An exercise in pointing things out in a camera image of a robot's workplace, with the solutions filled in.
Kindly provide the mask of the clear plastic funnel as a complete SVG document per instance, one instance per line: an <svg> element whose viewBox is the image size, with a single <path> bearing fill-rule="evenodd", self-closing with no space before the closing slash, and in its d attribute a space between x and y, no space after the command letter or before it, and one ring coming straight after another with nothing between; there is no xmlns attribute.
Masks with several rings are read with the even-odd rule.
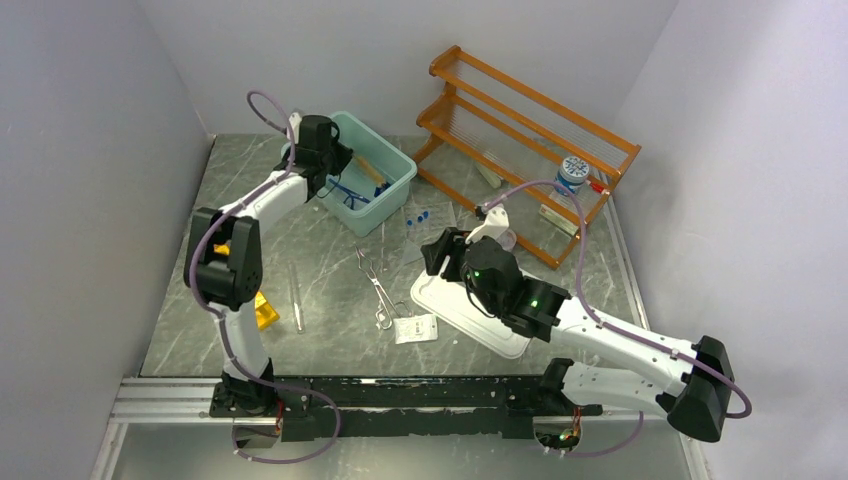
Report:
<svg viewBox="0 0 848 480"><path fill-rule="evenodd" d="M421 246L411 240L405 240L399 257L399 265L405 266L423 258Z"/></svg>

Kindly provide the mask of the blue safety glasses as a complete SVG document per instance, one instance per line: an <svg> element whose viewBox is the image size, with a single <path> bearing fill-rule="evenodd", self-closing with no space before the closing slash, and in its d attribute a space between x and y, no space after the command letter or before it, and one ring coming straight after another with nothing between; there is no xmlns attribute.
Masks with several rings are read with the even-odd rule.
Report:
<svg viewBox="0 0 848 480"><path fill-rule="evenodd" d="M332 191L340 190L345 195L345 198L342 200L342 203L351 210L355 210L358 205L367 205L371 202L368 197L361 195L360 193L355 192L354 190L344 186L336 179L328 178L328 181L331 184Z"/></svg>

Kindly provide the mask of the brown test tube brush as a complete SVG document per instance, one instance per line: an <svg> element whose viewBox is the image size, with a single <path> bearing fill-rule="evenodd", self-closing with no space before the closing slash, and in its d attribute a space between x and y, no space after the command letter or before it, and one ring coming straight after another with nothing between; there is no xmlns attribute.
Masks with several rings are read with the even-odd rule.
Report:
<svg viewBox="0 0 848 480"><path fill-rule="evenodd" d="M373 181L377 188L385 188L389 185L386 178L363 156L356 156L355 160L362 171Z"/></svg>

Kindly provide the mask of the small white plastic bag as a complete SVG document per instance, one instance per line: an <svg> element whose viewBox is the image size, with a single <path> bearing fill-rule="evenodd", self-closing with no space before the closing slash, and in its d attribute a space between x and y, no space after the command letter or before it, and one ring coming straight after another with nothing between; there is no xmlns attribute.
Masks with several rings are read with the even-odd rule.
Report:
<svg viewBox="0 0 848 480"><path fill-rule="evenodd" d="M396 345L434 341L438 339L438 320L434 314L398 318L393 330Z"/></svg>

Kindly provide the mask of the blue item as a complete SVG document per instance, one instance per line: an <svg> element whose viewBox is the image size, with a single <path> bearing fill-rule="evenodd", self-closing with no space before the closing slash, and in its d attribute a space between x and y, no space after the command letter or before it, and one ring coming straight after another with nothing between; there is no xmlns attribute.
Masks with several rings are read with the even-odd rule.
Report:
<svg viewBox="0 0 848 480"><path fill-rule="evenodd" d="M378 184L374 189L374 197L377 198L391 187L391 183L383 182Z"/></svg>

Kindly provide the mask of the metal crucible tongs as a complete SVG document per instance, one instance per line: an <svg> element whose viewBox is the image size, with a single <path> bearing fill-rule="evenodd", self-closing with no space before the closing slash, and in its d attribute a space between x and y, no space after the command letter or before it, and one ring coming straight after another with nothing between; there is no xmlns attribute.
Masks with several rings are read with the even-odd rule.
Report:
<svg viewBox="0 0 848 480"><path fill-rule="evenodd" d="M358 245L355 245L354 248L358 260L358 269L366 275L378 298L378 307L375 313L376 326L381 330L389 330L393 327L396 319L410 317L412 310L404 301L392 299L383 287L374 269L373 261L365 255Z"/></svg>

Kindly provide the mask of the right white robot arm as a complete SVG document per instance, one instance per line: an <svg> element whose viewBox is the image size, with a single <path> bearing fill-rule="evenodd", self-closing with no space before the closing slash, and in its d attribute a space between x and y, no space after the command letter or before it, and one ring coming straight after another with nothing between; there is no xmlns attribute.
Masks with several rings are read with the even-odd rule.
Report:
<svg viewBox="0 0 848 480"><path fill-rule="evenodd" d="M496 240L467 243L467 235L449 227L421 246L425 268L411 288L419 306L508 359L537 339L613 364L550 360L539 386L548 412L615 406L662 416L696 440L721 439L734 381L721 340L676 339L589 311L575 294L525 274Z"/></svg>

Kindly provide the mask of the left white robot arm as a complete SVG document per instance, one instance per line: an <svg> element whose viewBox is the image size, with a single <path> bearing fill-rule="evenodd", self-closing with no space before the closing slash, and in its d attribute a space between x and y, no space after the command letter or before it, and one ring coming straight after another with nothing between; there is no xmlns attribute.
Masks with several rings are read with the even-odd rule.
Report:
<svg viewBox="0 0 848 480"><path fill-rule="evenodd" d="M262 230L314 198L353 155L327 116L306 115L289 132L288 149L265 180L223 207L193 213L184 267L184 282L215 321L223 347L220 402L228 411L254 416L278 404L255 313L263 281Z"/></svg>

